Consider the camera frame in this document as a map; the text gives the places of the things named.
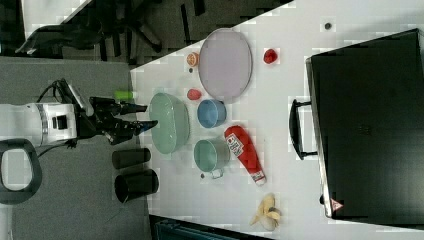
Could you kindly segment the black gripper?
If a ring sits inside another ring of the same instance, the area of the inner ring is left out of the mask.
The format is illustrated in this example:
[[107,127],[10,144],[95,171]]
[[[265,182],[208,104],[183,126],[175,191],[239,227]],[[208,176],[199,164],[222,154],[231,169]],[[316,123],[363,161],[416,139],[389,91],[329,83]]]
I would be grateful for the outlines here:
[[129,121],[117,118],[117,115],[145,112],[146,105],[137,105],[125,101],[116,102],[114,99],[91,97],[89,99],[94,114],[81,117],[77,123],[79,139],[88,139],[96,135],[104,135],[111,145],[117,145],[130,140],[135,135],[154,128],[157,120]]

